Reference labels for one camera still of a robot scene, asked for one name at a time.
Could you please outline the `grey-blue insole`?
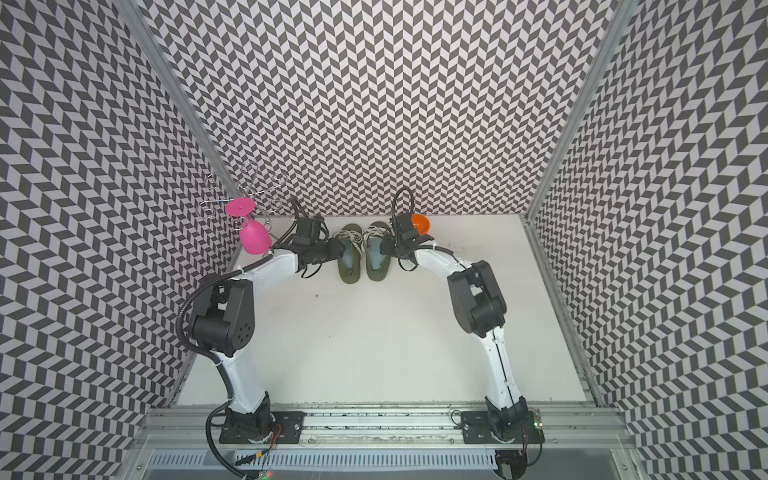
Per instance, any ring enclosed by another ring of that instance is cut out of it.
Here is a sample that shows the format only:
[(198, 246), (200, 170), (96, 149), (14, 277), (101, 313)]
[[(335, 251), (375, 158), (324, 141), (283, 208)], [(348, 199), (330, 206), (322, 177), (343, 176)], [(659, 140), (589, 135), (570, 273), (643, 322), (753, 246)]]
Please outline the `grey-blue insole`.
[(357, 246), (351, 242), (344, 242), (344, 253), (339, 260), (340, 268), (343, 271), (353, 271), (359, 268), (360, 252)]
[(387, 260), (387, 256), (381, 253), (381, 241), (380, 237), (368, 239), (368, 259), (372, 271), (381, 270)]

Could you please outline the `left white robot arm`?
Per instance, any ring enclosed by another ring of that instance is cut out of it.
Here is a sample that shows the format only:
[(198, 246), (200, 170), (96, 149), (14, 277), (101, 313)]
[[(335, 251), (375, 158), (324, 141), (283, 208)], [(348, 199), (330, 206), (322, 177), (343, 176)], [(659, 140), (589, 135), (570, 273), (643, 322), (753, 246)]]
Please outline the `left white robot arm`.
[(179, 340), (211, 360), (224, 383), (222, 433), (229, 443), (261, 443), (277, 437), (267, 390), (238, 356), (256, 334), (256, 296), (311, 265), (337, 260), (344, 253), (343, 244), (329, 234), (319, 214), (298, 215), (287, 239), (253, 263), (206, 277), (176, 319)]

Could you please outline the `olive green sandal with laces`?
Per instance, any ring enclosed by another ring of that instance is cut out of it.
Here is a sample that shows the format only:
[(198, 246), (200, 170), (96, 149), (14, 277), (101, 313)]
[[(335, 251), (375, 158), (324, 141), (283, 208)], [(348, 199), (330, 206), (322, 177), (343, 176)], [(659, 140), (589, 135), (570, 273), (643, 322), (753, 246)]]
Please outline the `olive green sandal with laces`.
[(345, 225), (333, 234), (344, 247), (342, 256), (337, 260), (338, 272), (345, 284), (354, 284), (361, 276), (362, 228), (355, 223)]

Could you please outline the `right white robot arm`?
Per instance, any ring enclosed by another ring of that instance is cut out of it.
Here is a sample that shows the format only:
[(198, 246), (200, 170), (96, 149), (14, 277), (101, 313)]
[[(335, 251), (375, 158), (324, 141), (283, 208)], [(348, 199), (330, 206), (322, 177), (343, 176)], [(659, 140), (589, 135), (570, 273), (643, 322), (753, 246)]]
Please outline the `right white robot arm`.
[(382, 240), (381, 253), (408, 260), (443, 280), (458, 325), (481, 345), (487, 372), (487, 422), (492, 437), (501, 443), (527, 444), (525, 427), (530, 410), (513, 377), (504, 330), (507, 304), (492, 267), (484, 260), (462, 259), (432, 236), (421, 234), (410, 214), (394, 215), (391, 227), (391, 233)]

